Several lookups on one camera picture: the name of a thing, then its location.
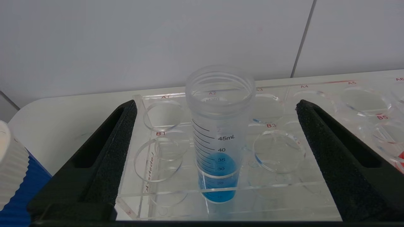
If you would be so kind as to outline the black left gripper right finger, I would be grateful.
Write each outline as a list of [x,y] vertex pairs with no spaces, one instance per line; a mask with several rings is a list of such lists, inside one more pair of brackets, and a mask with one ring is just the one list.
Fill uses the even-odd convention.
[[296,111],[343,221],[403,221],[403,174],[318,105]]

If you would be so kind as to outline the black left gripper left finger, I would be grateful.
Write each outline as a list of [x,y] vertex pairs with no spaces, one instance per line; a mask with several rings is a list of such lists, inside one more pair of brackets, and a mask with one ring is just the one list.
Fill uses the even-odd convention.
[[32,221],[110,221],[133,127],[136,102],[118,106],[27,206]]

